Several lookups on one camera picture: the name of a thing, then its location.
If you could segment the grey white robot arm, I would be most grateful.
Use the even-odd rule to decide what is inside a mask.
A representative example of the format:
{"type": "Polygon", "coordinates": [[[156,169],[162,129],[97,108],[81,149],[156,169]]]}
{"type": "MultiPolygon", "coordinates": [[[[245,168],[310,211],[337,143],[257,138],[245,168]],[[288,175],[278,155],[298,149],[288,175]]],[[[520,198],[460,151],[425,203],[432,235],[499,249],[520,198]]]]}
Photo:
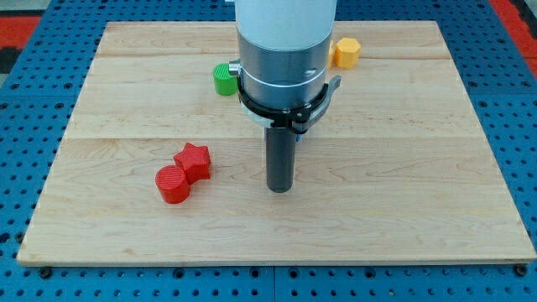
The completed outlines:
{"type": "Polygon", "coordinates": [[[337,0],[236,0],[242,89],[273,109],[302,107],[325,83],[337,0]]]}

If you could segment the yellow block behind arm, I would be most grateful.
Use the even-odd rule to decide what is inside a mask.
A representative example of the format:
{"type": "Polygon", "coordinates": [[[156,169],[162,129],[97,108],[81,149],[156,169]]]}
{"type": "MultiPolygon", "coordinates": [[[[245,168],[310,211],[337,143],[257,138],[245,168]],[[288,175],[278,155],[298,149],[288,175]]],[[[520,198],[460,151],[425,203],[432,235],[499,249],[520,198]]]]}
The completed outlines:
{"type": "Polygon", "coordinates": [[[334,41],[331,40],[330,41],[330,45],[329,45],[329,51],[328,51],[328,57],[327,57],[327,63],[326,63],[326,68],[329,70],[332,68],[333,66],[333,58],[334,58],[334,55],[335,55],[335,48],[334,48],[334,41]]]}

